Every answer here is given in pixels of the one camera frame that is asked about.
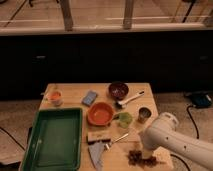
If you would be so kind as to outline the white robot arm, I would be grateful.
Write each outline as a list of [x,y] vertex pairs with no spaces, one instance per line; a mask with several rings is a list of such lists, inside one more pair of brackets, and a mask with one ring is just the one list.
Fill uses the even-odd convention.
[[154,119],[139,133],[142,157],[148,159],[163,147],[213,171],[213,144],[177,132],[178,124],[177,118],[168,112]]

